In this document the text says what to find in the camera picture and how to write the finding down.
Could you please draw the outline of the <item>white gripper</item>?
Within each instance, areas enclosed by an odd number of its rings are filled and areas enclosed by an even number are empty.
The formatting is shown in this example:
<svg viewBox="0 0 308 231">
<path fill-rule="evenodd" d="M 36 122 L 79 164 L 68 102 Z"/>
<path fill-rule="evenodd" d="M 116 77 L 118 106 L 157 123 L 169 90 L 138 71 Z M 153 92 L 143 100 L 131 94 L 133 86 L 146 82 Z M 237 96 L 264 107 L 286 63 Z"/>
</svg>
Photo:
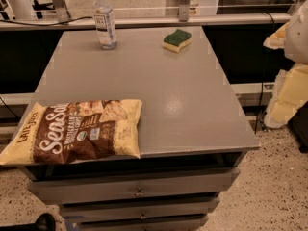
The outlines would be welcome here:
<svg viewBox="0 0 308 231">
<path fill-rule="evenodd" d="M 301 63 L 294 64 L 289 71 L 281 69 L 274 82 L 264 123 L 269 128 L 280 128 L 308 101 L 308 0 L 288 25 L 283 24 L 263 45 L 273 50 L 284 48 L 286 58 Z"/>
</svg>

